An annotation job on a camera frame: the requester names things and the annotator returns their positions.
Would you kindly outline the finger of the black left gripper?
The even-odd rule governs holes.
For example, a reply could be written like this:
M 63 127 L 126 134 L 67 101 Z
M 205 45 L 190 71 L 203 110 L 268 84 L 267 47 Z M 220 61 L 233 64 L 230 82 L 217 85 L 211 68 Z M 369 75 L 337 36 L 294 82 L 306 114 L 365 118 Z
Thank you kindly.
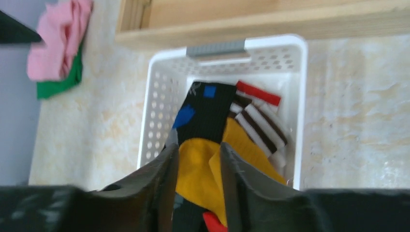
M 41 43 L 41 36 L 3 11 L 0 12 L 0 44 Z

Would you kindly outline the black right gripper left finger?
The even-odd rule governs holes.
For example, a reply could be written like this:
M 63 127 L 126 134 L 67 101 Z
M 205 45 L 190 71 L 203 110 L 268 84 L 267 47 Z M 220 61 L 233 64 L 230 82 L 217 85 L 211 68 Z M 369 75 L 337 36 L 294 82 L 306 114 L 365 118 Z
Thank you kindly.
M 106 186 L 15 186 L 0 189 L 3 232 L 169 232 L 178 173 L 178 145 Z

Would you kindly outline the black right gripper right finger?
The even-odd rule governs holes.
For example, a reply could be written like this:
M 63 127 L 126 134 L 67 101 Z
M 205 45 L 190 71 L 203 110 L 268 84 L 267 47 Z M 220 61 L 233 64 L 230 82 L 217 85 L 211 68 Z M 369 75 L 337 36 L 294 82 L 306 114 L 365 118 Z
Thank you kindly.
M 299 191 L 263 174 L 228 143 L 220 147 L 231 232 L 407 232 L 408 189 L 319 188 Z

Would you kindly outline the mustard yellow sock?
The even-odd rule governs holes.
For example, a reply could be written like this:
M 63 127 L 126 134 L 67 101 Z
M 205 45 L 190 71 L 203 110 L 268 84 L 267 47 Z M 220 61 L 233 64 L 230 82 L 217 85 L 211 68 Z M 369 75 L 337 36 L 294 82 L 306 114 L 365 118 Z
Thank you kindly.
M 267 103 L 236 94 L 230 106 L 233 118 L 264 152 L 272 166 L 284 174 L 288 136 L 281 121 Z
M 264 152 L 251 141 L 234 119 L 227 119 L 222 140 L 256 169 L 279 183 L 286 184 L 286 180 L 273 168 Z M 213 212 L 227 226 L 220 145 L 210 140 L 192 138 L 182 143 L 179 154 L 176 192 L 186 200 Z

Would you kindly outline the black sock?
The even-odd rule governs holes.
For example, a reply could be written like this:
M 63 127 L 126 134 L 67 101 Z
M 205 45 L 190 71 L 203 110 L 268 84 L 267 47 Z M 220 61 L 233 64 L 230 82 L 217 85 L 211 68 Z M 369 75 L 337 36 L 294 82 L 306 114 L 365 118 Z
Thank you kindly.
M 220 144 L 230 106 L 236 95 L 234 85 L 193 82 L 169 132 L 165 147 L 192 138 L 202 138 Z M 176 192 L 174 200 L 174 232 L 206 232 L 203 213 L 198 206 Z

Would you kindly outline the red sock white cuff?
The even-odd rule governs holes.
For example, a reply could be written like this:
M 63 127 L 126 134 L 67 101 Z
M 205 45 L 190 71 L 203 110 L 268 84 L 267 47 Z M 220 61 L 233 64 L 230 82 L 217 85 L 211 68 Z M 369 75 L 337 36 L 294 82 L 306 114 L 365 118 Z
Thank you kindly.
M 273 106 L 280 105 L 281 96 L 267 92 L 246 82 L 238 81 L 236 83 L 236 88 L 241 93 L 244 93 L 252 97 L 256 97 L 257 99 L 260 99 Z

